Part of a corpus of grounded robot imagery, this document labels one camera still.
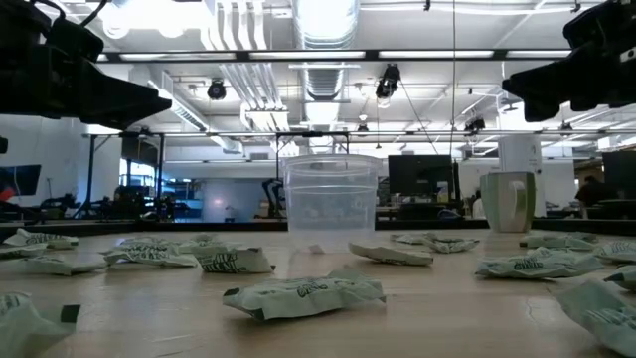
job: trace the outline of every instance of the ceiling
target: ceiling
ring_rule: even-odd
[[[599,2],[579,1],[584,8]],[[65,4],[76,15],[76,19],[81,19],[94,8],[94,3],[86,5],[78,3],[78,0],[65,2]],[[422,4],[422,1],[361,0],[353,48],[452,49],[454,45],[458,49],[566,49],[567,43],[561,34],[562,27],[577,15],[568,11],[574,6],[573,0],[457,0],[455,14],[451,11],[453,4],[449,0],[432,0],[431,9],[427,12],[423,11]],[[288,16],[291,11],[290,1],[266,0],[263,5],[264,33],[268,49],[296,49],[294,26],[292,19]],[[176,38],[166,38],[156,29],[131,29],[121,39],[110,39],[102,31],[100,18],[93,21],[91,28],[106,40],[106,45],[111,51],[203,51],[206,48],[200,41],[200,30],[196,28],[200,8],[196,6],[197,2],[176,3],[169,14],[153,13],[151,7],[148,7],[148,13],[140,15],[164,16],[164,21],[167,22],[171,21],[170,19],[192,17],[193,28],[186,29],[183,35]],[[523,15],[506,13],[527,10],[559,12]],[[238,16],[236,7],[234,11],[236,18]],[[471,12],[479,13],[479,15],[467,14]],[[484,12],[494,12],[497,15],[484,14]],[[329,26],[328,11],[325,11],[324,15],[317,14],[317,16],[324,16],[325,26]],[[426,129],[450,129],[448,123],[453,116],[457,119],[457,127],[462,129],[460,125],[463,121],[477,113],[484,116],[487,128],[496,128],[497,117],[500,113],[498,108],[501,109],[497,98],[507,96],[499,88],[502,79],[515,72],[544,65],[545,62],[400,62],[398,66],[403,86],[400,86],[393,96],[389,108],[378,108],[373,95],[374,85],[387,64],[382,62],[349,64],[356,65],[356,68],[346,70],[345,94],[343,103],[340,105],[337,124],[332,126],[333,129],[356,130],[360,124],[360,114],[368,116],[370,130],[377,128],[379,130],[418,130],[423,126]],[[224,100],[212,101],[206,95],[211,79],[223,77],[219,64],[143,66],[148,66],[155,76],[162,72],[169,74],[175,81],[175,92],[190,107],[204,116],[205,121],[216,130],[245,131],[245,127],[239,120],[240,98],[228,81],[226,81],[228,95]],[[274,63],[272,68],[283,104],[289,111],[288,122],[292,129],[298,129],[299,125],[306,121],[303,108],[303,83],[299,71],[289,69],[289,64],[286,63]],[[356,88],[357,84],[361,84],[363,91],[370,95],[364,96]],[[634,111],[636,109],[625,107],[621,110],[606,112],[595,117],[594,120],[576,124],[575,119],[581,113],[571,112],[567,106],[564,106],[556,118],[545,121],[540,126],[557,128],[563,120],[570,119],[574,129],[609,128],[612,123],[626,128],[632,126],[629,119],[631,115],[636,117],[636,113],[632,114]],[[144,119],[138,125],[149,126],[155,131],[193,130],[189,124],[169,115],[155,115]],[[581,146],[585,146],[586,150],[589,149],[588,144],[592,144],[596,137],[590,135],[580,139],[584,144]],[[205,139],[207,138],[172,141],[172,145],[215,145]],[[356,141],[373,140],[372,137],[356,139]],[[409,138],[399,138],[399,140],[404,141]]]

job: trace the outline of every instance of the person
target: person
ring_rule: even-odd
[[[618,199],[618,194],[609,185],[590,175],[585,177],[585,184],[578,189],[575,199],[580,203],[581,216],[587,219],[587,208],[601,200]]]
[[[486,219],[484,204],[481,201],[481,190],[475,192],[475,202],[473,203],[473,219]]]
[[[226,223],[235,223],[237,221],[237,210],[232,205],[226,206]]]

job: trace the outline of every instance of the mug handle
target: mug handle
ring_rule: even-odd
[[[513,210],[511,211],[511,218],[515,219],[515,215],[517,215],[517,203],[522,198],[522,195],[526,195],[526,184],[519,180],[511,181],[508,186],[510,189],[515,191],[515,204],[513,205]]]

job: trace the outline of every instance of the wooden table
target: wooden table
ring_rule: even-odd
[[[160,236],[185,240],[193,234]],[[390,232],[377,234],[379,243],[392,245]],[[78,332],[44,357],[614,356],[571,322],[552,298],[552,292],[588,277],[605,277],[614,268],[585,278],[481,279],[473,274],[478,259],[522,253],[522,236],[481,230],[439,235],[481,239],[482,244],[469,253],[435,255],[432,267],[415,268],[373,264],[346,253],[292,256],[286,233],[223,233],[225,240],[265,246],[277,265],[275,273],[213,274],[200,268],[125,264],[102,273],[60,277],[20,273],[21,263],[11,261],[0,263],[0,286],[33,293],[39,307],[82,304]],[[64,255],[99,260],[99,251],[132,236],[82,238],[75,253]],[[264,323],[221,305],[228,288],[273,276],[326,274],[342,265],[380,279],[387,304],[370,302]]]

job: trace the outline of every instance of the clear plastic cup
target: clear plastic cup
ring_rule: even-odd
[[[320,154],[283,163],[287,221],[301,251],[319,245],[345,252],[349,242],[371,239],[382,161],[365,155]]]

